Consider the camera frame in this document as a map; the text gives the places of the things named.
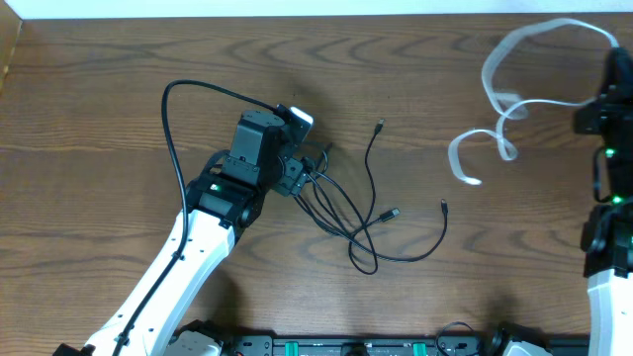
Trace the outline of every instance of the brown tabletop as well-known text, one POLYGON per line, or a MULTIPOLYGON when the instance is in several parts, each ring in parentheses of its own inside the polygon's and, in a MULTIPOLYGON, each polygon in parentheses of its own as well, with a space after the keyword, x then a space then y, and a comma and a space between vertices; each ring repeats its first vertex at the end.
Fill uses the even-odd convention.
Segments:
MULTIPOLYGON (((319 230, 290 198, 270 193, 259 220, 213 273, 183 321, 279 334, 423 334, 462 320, 479 330, 511 320, 547 332, 589 330, 582 224, 593 205, 598 137, 572 133, 573 110, 546 105, 507 124, 519 149, 503 162, 487 136, 463 142, 466 186, 448 143, 498 115, 481 83, 509 31, 553 15, 403 16, 27 22, 0 98, 1 354, 78 346, 117 310, 164 243, 180 209, 159 102, 173 79, 211 81, 316 118, 333 142, 329 174, 367 212, 363 154, 383 253, 372 277, 347 244, 319 230)), ((578 16, 633 45, 631 15, 578 16)), ((580 101, 601 81, 608 42, 566 28, 530 39, 496 87, 525 98, 580 101)), ((177 88, 170 120, 185 179, 230 147, 252 108, 202 88, 177 88)), ((343 205, 342 198, 334 198, 343 205)))

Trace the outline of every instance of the white backdrop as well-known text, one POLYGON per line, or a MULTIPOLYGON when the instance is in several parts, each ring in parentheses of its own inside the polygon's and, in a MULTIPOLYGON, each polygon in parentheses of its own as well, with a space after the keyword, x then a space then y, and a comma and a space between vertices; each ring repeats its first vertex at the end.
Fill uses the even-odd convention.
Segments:
POLYGON ((633 12, 633 0, 5 1, 23 19, 633 12))

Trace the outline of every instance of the white cable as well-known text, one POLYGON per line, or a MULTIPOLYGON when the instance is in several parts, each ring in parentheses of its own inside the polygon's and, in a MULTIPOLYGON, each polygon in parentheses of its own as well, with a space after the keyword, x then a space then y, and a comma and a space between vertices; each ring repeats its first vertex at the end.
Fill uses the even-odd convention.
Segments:
POLYGON ((459 163, 459 154, 457 147, 462 139, 466 138, 471 134, 484 133, 489 134, 497 140, 497 148, 499 155, 503 160, 509 161, 516 158, 518 155, 518 151, 516 147, 512 143, 510 143, 503 136, 503 123, 505 119, 511 120, 520 120, 527 117, 527 110, 523 108, 525 104, 530 103, 547 103, 547 104, 555 104, 555 105, 563 105, 563 106, 583 106, 587 103, 593 101, 593 98, 589 98, 580 103, 567 103, 556 100, 547 100, 547 99, 529 99, 529 100, 521 100, 520 96, 512 93, 497 93, 493 89, 493 76, 495 71, 497 71, 498 66, 501 64, 503 59, 512 51, 512 49, 521 42, 524 38, 528 36, 538 35, 544 32, 552 31, 562 26, 566 25, 575 25, 585 27, 594 31, 597 31, 603 35, 605 35, 612 47, 619 47, 619 43, 617 39, 607 31, 598 28, 594 25, 590 25, 588 23, 574 20, 574 19, 554 19, 551 21, 547 21, 544 23, 528 25, 519 29, 516 29, 509 33, 501 42, 493 49, 491 54, 486 59, 484 66, 482 68, 482 83, 484 85, 484 90, 488 95, 493 108, 497 111, 501 116, 498 118, 496 131, 492 132, 490 130, 482 130, 482 129, 474 129, 470 130, 466 133, 462 133, 455 137, 451 143, 448 145, 448 160, 451 165, 451 169, 453 170, 453 174, 458 179, 464 181, 470 185, 480 185, 482 181, 468 177, 462 171, 462 167, 459 163))

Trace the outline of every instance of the wood grain surface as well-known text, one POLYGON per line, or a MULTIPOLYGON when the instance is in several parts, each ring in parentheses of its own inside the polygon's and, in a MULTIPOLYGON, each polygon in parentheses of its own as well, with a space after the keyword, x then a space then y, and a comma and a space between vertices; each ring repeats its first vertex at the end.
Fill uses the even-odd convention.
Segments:
MULTIPOLYGON (((387 119, 371 165, 383 253, 415 264, 358 273, 346 243, 320 231, 291 199, 266 198, 259 220, 207 281, 184 322, 211 318, 279 334, 424 334, 462 320, 505 319, 547 332, 589 329, 581 228, 593 205, 590 155, 572 110, 529 107, 507 124, 519 149, 502 162, 488 137, 446 155, 456 135, 497 120, 481 67, 509 31, 554 16, 31 21, 0 98, 0 354, 49 355, 83 342, 125 300, 179 210, 159 101, 173 79, 211 81, 316 118, 333 142, 330 175, 366 212, 364 149, 387 119)), ((633 16, 582 15, 633 45, 633 16)), ((601 80, 608 42, 565 28, 521 44, 497 88, 525 98, 582 100, 601 80)), ((248 105, 177 88, 170 119, 186 180, 228 148, 248 105)), ((342 198, 335 200, 342 205, 342 198)))

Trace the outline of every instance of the green component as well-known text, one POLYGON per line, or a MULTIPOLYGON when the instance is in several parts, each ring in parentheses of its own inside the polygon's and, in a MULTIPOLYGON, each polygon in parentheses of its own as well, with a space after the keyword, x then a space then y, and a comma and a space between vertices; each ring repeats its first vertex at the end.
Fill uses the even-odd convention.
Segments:
POLYGON ((413 345, 413 356, 426 356, 426 344, 415 343, 413 345))
POLYGON ((286 356, 299 356, 299 342, 286 342, 286 356))

